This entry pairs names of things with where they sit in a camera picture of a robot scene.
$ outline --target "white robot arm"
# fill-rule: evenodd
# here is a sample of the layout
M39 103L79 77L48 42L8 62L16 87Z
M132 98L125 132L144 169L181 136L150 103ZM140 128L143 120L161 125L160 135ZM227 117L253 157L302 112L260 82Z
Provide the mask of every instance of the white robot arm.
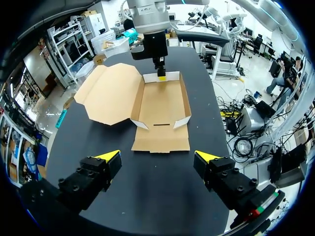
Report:
M127 0L127 2L135 28L143 34L161 32L170 27L166 5L209 4L209 0ZM307 56L306 46L298 31L273 1L260 0L258 5L253 4L250 0L233 0L233 2L251 13L268 30L275 31L279 29L291 40L297 52ZM218 16L218 12L211 7L208 7L204 14Z
M245 27L243 25L243 18L247 16L247 14L243 11L243 12L237 12L237 13L231 13L231 14L227 14L224 16L220 16L218 11L209 6L204 13L207 17L213 16L216 23L221 25L221 28L223 29L222 35L225 36L228 39L231 39L239 34L241 34L244 30ZM233 29L229 30L226 22L232 19L235 19L235 24L236 27L234 27Z

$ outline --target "teal object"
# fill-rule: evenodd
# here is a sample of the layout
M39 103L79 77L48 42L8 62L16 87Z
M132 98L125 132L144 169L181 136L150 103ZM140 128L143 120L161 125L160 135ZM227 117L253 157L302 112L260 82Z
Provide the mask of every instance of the teal object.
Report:
M61 115L60 115L60 117L59 117L59 119L58 119L58 121L57 121L57 124L56 124L56 128L57 128L57 129L59 129L61 123L63 122L63 119L64 119L66 113L67 113L67 110L63 110L63 111L61 112Z
M129 44L131 44L138 39L139 34L134 28L131 28L131 29L128 29L125 32L123 32L122 35L126 38L128 37L129 38Z

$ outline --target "blue jeans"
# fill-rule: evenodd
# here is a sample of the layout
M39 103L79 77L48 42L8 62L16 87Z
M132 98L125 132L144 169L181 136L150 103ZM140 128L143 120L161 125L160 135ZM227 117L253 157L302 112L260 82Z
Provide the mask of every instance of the blue jeans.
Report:
M276 85L280 87L284 87L284 78L283 77L274 78L271 85L267 87L266 92L268 94L271 94L274 88L276 87ZM280 102L279 102L277 110L283 105L283 103L285 103L286 98L289 97L290 95L291 95L291 89L284 88L284 91L282 91L282 96L280 98Z

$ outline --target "black chair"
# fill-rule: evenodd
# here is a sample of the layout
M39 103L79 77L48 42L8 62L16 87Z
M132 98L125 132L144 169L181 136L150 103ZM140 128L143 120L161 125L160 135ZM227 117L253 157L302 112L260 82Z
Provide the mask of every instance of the black chair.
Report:
M269 49L268 49L268 53L270 54L270 58L269 58L269 60L270 60L270 59L271 59L271 56L274 56L274 55L275 55L275 50L269 48Z
M258 37L254 41L254 55L255 55L255 53L258 53L258 56L260 56L259 50L260 50L260 45L262 44L262 38L259 36L262 36L262 35L259 34Z

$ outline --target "dark table surface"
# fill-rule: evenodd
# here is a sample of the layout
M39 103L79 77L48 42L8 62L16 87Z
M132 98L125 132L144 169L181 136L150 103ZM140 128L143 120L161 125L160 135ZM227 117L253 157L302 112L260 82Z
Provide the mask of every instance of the dark table surface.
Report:
M73 173L85 156L119 149L122 168L107 192L100 192L81 216L129 233L218 235L224 232L229 211L193 168L195 150L228 155L215 93L192 48L171 47L168 54L166 71L180 71L187 88L191 151L133 152L136 126L130 120L107 126L89 120L84 106L73 102L56 134L47 179L57 186L58 179ZM119 62L136 66L141 74L155 72L151 59L134 61L130 53L112 56L105 65Z

